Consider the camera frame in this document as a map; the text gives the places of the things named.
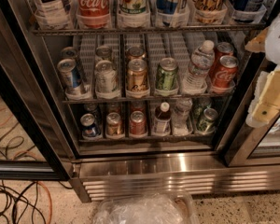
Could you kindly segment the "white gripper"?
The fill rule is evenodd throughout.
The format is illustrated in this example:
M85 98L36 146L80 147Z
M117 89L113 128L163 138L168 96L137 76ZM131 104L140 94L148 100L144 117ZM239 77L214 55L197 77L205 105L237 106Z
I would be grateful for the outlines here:
M270 27L263 29L245 45L250 52L264 52L268 61L278 64L268 73L261 71L248 108L245 123L252 128L269 124L280 112L280 13Z

